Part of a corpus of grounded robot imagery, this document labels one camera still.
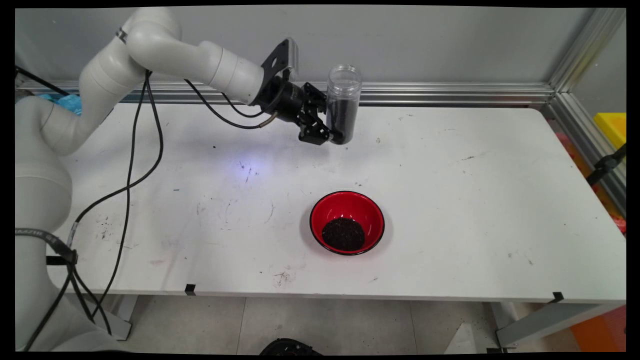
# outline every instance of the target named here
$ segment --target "black rim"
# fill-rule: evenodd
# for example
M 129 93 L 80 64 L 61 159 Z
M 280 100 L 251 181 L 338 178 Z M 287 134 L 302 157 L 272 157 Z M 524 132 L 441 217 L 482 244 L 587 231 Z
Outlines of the black rim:
M 380 212 L 380 216 L 382 217 L 382 233 L 380 233 L 380 237 L 378 237 L 378 239 L 376 240 L 376 242 L 373 243 L 373 245 L 371 245 L 371 247 L 369 247 L 366 250 L 360 251 L 360 252 L 354 252 L 352 254 L 345 254 L 343 252 L 337 252 L 336 250 L 333 250 L 329 247 L 327 247 L 325 244 L 323 244 L 320 240 L 318 240 L 316 234 L 314 233 L 314 228 L 313 225 L 311 223 L 311 218 L 314 216 L 314 211 L 316 210 L 316 206 L 318 206 L 318 204 L 327 196 L 329 195 L 333 195 L 334 193 L 356 193 L 358 195 L 362 195 L 364 197 L 366 197 L 367 199 L 371 200 L 371 202 L 373 202 L 373 204 L 376 206 L 376 208 L 378 208 L 378 211 Z M 382 240 L 382 236 L 385 234 L 385 215 L 382 213 L 382 210 L 380 209 L 380 207 L 378 206 L 378 204 L 373 201 L 370 197 L 364 195 L 363 193 L 359 193 L 359 192 L 352 192 L 351 190 L 340 190 L 337 192 L 332 192 L 332 193 L 328 193 L 325 196 L 321 197 L 320 200 L 318 200 L 316 202 L 316 204 L 314 205 L 314 207 L 311 209 L 311 214 L 309 215 L 309 229 L 311 230 L 311 235 L 314 236 L 314 239 L 316 239 L 316 241 L 318 242 L 318 244 L 322 245 L 322 247 L 324 247 L 325 249 L 329 250 L 330 252 L 334 253 L 334 254 L 338 254 L 338 255 L 345 255 L 345 256 L 354 256 L 354 255 L 360 255 L 360 254 L 364 254 L 365 252 L 373 249 L 376 247 L 376 245 L 380 242 L 380 240 Z

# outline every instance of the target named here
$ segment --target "dark soil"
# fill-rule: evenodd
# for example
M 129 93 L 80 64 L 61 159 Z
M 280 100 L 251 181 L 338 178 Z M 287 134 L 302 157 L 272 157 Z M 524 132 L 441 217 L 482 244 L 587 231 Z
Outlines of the dark soil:
M 337 218 L 324 226 L 322 238 L 327 245 L 338 250 L 355 251 L 364 245 L 364 230 L 353 219 Z
M 358 114 L 358 99 L 331 101 L 326 106 L 326 122 L 333 130 L 332 143 L 342 145 L 351 141 Z

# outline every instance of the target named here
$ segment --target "robotic arm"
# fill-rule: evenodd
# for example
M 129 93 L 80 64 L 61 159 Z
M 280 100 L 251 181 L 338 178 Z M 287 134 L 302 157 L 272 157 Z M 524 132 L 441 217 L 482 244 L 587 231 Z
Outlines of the robotic arm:
M 58 156 L 75 152 L 113 107 L 145 78 L 146 69 L 194 79 L 230 98 L 277 113 L 300 128 L 301 141 L 320 145 L 332 132 L 318 118 L 326 96 L 311 84 L 292 84 L 297 47 L 285 39 L 259 67 L 208 41 L 180 41 L 182 30 L 167 8 L 140 8 L 83 69 L 80 117 L 39 97 L 15 106 L 15 227 L 53 232 L 71 208 L 72 182 Z M 24 348 L 58 292 L 47 274 L 46 244 L 15 237 L 15 346 Z M 33 344 L 34 350 L 117 348 L 66 299 Z

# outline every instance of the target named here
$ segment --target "yellow object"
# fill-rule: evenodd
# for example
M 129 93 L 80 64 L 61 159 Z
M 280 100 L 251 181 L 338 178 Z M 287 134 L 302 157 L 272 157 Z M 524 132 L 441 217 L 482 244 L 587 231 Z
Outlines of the yellow object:
M 597 113 L 593 120 L 616 150 L 627 142 L 627 113 Z

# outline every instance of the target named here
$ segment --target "table leg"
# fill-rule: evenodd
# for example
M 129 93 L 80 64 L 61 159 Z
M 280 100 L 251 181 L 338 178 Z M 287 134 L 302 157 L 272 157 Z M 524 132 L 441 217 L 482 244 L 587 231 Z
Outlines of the table leg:
M 492 303 L 498 325 L 496 336 L 503 348 L 535 340 L 566 329 L 577 323 L 609 312 L 620 304 L 566 304 L 550 303 L 518 319 L 509 303 Z
M 81 309 L 80 302 L 75 294 L 67 294 L 67 298 L 74 306 Z M 116 340 L 125 341 L 129 338 L 129 333 L 131 332 L 131 323 L 129 320 L 131 319 L 131 313 L 133 312 L 137 299 L 137 295 L 122 295 L 120 305 L 113 311 L 116 315 L 105 310 L 104 313 L 107 316 L 109 326 L 111 327 L 111 335 Z M 85 302 L 87 307 L 89 307 L 89 311 L 93 312 L 95 304 L 89 300 L 85 300 Z M 102 319 L 100 312 L 96 314 L 93 320 L 97 327 L 106 330 L 106 325 L 104 324 L 104 320 Z

